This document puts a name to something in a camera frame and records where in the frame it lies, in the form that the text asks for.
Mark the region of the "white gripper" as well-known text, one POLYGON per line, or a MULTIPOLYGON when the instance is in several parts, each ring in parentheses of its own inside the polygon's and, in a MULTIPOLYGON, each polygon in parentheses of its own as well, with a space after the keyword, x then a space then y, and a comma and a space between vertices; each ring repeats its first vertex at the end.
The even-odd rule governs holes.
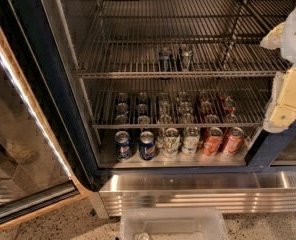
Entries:
MULTIPOLYGON (((296 64, 296 7, 288 15, 285 24, 282 22, 275 26, 261 40, 260 46, 270 50, 281 47, 281 56, 296 64)), ((276 73, 263 129, 270 133, 280 133, 288 129, 295 120, 296 65, 286 73, 276 73)))

